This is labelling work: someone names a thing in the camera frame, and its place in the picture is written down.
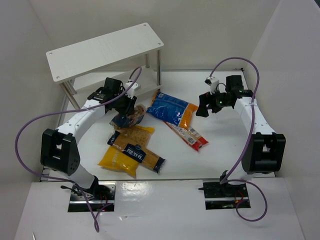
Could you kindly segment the fusilli bag with dark label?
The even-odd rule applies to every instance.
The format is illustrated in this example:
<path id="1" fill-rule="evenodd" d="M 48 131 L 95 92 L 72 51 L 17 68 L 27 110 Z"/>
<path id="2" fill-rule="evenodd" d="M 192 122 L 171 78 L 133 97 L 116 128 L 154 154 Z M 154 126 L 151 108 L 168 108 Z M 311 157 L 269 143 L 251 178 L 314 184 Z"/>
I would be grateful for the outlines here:
<path id="1" fill-rule="evenodd" d="M 139 124 L 145 116 L 146 107 L 142 104 L 134 107 L 134 113 L 131 115 L 121 115 L 118 113 L 109 124 L 116 130 L 127 129 Z"/>

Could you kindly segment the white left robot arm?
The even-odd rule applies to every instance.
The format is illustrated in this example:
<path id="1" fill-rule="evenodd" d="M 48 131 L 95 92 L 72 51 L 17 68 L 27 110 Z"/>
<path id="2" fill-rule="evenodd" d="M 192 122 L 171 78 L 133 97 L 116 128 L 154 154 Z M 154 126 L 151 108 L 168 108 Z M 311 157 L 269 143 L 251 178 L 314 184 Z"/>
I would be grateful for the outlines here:
<path id="1" fill-rule="evenodd" d="M 78 143 L 89 128 L 109 110 L 116 110 L 121 117 L 135 112 L 136 91 L 140 85 L 129 80 L 123 83 L 106 78 L 104 86 L 91 93 L 81 108 L 66 123 L 57 129 L 46 129 L 42 134 L 40 162 L 43 166 L 59 172 L 75 186 L 80 193 L 97 198 L 108 195 L 110 189 L 100 185 L 96 176 L 81 165 Z"/>

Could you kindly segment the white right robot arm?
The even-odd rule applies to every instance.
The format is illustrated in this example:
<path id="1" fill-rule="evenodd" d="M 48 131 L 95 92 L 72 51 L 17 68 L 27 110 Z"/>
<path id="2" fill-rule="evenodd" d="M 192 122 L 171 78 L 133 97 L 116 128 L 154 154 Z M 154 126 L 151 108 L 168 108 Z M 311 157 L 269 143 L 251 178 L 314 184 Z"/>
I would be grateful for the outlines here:
<path id="1" fill-rule="evenodd" d="M 281 169 L 286 138 L 270 127 L 255 98 L 255 92 L 244 88 L 240 75 L 226 77 L 222 83 L 209 76 L 205 83 L 210 91 L 199 96 L 198 117 L 208 117 L 223 108 L 232 108 L 239 115 L 248 137 L 235 165 L 222 173 L 222 185 L 240 185 L 259 175 L 268 175 Z"/>

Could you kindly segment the blue and orange pasta bag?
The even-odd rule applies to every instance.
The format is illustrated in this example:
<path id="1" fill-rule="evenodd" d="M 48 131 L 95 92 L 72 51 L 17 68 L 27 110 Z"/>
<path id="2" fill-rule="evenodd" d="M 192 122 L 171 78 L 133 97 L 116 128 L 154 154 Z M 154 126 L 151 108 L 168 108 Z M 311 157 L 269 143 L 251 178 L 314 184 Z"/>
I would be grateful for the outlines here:
<path id="1" fill-rule="evenodd" d="M 193 103 L 157 91 L 146 112 L 159 120 L 188 129 L 197 110 L 198 106 Z"/>

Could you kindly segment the white two-tier shelf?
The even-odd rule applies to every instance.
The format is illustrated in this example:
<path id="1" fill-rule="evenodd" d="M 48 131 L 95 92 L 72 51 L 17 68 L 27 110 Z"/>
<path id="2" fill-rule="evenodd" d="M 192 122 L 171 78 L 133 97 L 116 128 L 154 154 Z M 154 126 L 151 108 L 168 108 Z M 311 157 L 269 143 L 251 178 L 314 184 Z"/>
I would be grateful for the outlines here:
<path id="1" fill-rule="evenodd" d="M 161 88 L 161 49 L 164 46 L 151 26 L 144 22 L 108 34 L 80 41 L 46 53 L 53 81 L 58 84 L 75 109 L 80 106 L 71 82 L 89 80 L 100 70 L 124 60 L 144 57 L 143 72 L 136 95 Z"/>

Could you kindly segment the yellow fusilli pasta bag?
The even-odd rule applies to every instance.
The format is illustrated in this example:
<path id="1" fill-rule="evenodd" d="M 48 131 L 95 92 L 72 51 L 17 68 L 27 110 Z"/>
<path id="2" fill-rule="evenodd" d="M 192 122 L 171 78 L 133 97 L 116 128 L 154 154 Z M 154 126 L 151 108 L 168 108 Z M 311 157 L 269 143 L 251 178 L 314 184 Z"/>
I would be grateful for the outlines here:
<path id="1" fill-rule="evenodd" d="M 130 153 L 127 153 L 127 144 L 129 140 L 132 140 L 138 145 L 146 147 L 155 129 L 153 127 L 135 125 L 130 128 L 122 128 L 118 132 L 120 133 L 119 136 L 123 137 L 124 140 L 121 141 L 119 146 L 112 144 L 98 165 L 109 170 L 126 172 L 135 178 L 136 170 L 140 163 Z"/>

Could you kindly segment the red spaghetti packet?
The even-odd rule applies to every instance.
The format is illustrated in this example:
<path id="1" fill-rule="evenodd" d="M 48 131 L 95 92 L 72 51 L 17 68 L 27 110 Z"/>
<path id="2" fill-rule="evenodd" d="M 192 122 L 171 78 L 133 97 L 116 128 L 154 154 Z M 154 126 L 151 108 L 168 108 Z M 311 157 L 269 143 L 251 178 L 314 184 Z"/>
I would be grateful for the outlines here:
<path id="1" fill-rule="evenodd" d="M 189 127 L 185 129 L 183 127 L 174 125 L 169 122 L 164 122 L 173 132 L 175 132 L 188 146 L 190 146 L 195 151 L 199 150 L 207 145 L 209 142 L 199 134 L 194 128 Z"/>

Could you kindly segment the spaghetti bag with navy ends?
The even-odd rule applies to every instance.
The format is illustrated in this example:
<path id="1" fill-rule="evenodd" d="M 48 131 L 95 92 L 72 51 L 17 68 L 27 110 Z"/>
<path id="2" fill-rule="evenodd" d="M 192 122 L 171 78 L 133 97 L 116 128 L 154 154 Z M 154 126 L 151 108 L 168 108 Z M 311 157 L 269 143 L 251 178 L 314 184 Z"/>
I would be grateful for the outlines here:
<path id="1" fill-rule="evenodd" d="M 107 141 L 107 144 L 157 174 L 161 171 L 166 161 L 164 158 L 119 131 L 114 132 Z"/>

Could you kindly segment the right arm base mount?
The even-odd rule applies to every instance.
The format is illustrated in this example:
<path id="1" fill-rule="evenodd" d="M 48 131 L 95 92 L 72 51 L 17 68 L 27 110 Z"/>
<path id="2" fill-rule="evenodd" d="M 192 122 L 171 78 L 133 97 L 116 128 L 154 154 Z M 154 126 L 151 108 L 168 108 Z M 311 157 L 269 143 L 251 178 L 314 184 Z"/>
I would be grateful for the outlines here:
<path id="1" fill-rule="evenodd" d="M 202 187 L 198 188 L 204 194 L 206 210 L 227 210 L 250 208 L 249 194 L 246 184 L 232 185 L 220 184 L 218 181 L 205 180 Z"/>

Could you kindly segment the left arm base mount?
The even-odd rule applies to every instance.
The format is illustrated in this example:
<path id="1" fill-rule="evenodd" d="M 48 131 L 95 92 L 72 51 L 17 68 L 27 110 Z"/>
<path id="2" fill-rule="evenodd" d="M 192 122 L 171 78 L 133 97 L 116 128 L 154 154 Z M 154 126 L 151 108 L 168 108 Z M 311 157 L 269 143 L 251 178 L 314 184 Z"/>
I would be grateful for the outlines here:
<path id="1" fill-rule="evenodd" d="M 116 182 L 115 181 L 100 181 L 100 185 L 107 188 L 106 193 L 99 193 L 97 196 L 86 194 L 88 202 L 93 212 L 98 212 L 105 205 L 107 205 L 102 211 L 113 212 L 115 210 L 115 195 L 116 195 Z M 76 186 L 72 186 L 68 210 L 69 213 L 83 213 L 89 212 L 89 208 L 85 201 L 84 196 L 78 190 Z"/>

